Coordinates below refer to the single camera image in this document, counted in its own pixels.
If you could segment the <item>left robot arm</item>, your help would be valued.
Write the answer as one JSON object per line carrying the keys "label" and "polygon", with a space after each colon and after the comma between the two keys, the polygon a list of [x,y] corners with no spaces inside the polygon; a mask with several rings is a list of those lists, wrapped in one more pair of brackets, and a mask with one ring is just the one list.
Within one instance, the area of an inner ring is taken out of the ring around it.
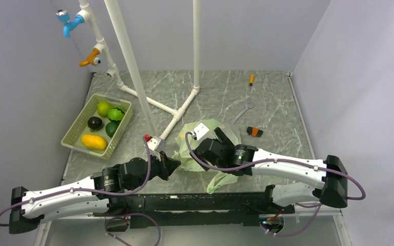
{"label": "left robot arm", "polygon": [[31,232],[41,223],[84,213],[124,214],[129,209],[126,196],[138,192],[155,177],[168,180],[180,164],[161,152],[160,157],[151,155],[148,160],[135,157],[74,183],[48,190],[14,188],[9,233]]}

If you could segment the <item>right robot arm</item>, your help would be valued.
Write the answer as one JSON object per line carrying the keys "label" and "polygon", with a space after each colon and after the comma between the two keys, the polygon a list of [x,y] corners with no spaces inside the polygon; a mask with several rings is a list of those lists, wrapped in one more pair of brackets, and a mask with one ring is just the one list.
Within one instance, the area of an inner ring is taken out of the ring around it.
{"label": "right robot arm", "polygon": [[322,159],[300,159],[279,155],[249,145],[233,145],[224,132],[198,125],[188,136],[199,145],[190,155],[205,170],[217,170],[235,176],[276,176],[292,184],[270,185],[262,206],[269,213],[295,203],[316,201],[332,208],[348,206],[348,174],[334,155]]}

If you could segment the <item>light green plastic bag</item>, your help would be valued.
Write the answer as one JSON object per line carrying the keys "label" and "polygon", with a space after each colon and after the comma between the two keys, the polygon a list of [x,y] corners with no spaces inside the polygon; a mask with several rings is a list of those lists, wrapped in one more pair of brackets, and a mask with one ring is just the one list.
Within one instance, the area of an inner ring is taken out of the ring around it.
{"label": "light green plastic bag", "polygon": [[[195,128],[200,129],[202,125],[207,127],[210,136],[218,137],[218,135],[221,135],[221,139],[207,138],[198,142],[190,138],[189,146],[187,146],[185,133],[191,132]],[[214,173],[214,176],[210,176],[208,181],[203,182],[202,187],[206,193],[213,194],[222,187],[238,182],[238,176],[201,166],[188,150],[189,147],[192,148],[194,155],[207,165],[211,165],[213,162],[216,164],[221,162],[222,168],[226,168],[225,161],[231,160],[231,150],[242,143],[240,130],[237,126],[229,122],[220,122],[216,119],[203,119],[185,124],[175,141],[179,146],[179,150],[174,151],[173,159],[181,162],[181,171],[198,172],[200,174],[204,171]]]}

